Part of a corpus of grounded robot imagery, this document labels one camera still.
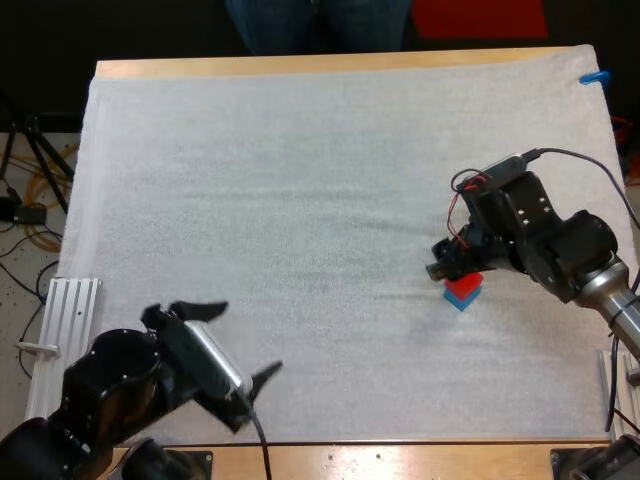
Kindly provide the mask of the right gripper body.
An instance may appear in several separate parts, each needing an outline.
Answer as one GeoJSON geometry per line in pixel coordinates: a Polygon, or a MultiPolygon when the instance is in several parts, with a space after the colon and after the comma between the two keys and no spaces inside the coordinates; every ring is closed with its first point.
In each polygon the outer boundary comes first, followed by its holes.
{"type": "Polygon", "coordinates": [[[464,188],[462,197],[470,224],[490,244],[483,262],[530,274],[534,243],[561,224],[539,177],[527,171],[502,185],[495,179],[477,182],[464,188]]]}

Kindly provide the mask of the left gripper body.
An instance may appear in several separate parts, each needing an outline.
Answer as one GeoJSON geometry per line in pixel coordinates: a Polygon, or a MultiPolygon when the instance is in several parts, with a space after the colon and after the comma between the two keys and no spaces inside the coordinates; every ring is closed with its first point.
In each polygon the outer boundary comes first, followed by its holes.
{"type": "Polygon", "coordinates": [[[194,401],[233,433],[250,421],[245,400],[251,382],[215,340],[210,322],[183,322],[158,304],[146,308],[141,321],[156,334],[169,371],[168,406],[194,401]]]}

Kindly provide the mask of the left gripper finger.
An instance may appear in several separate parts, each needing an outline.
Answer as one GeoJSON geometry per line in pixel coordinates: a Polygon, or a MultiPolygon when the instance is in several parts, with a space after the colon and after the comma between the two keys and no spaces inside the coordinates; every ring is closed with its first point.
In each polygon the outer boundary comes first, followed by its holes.
{"type": "Polygon", "coordinates": [[[276,375],[281,370],[282,367],[283,362],[281,360],[277,360],[270,363],[258,372],[254,373],[251,376],[252,387],[249,393],[249,398],[251,400],[255,400],[262,388],[270,381],[270,379],[274,375],[276,375]]]}
{"type": "Polygon", "coordinates": [[[169,310],[183,322],[201,321],[211,322],[222,316],[228,308],[226,301],[213,303],[190,303],[176,301],[169,306],[169,310]]]}

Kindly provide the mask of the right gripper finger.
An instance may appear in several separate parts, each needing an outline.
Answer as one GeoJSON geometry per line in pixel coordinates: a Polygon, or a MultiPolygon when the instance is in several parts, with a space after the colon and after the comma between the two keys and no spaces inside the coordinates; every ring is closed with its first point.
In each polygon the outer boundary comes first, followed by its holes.
{"type": "Polygon", "coordinates": [[[445,238],[431,249],[434,261],[426,266],[433,281],[459,280],[466,275],[480,271],[479,238],[445,238]]]}

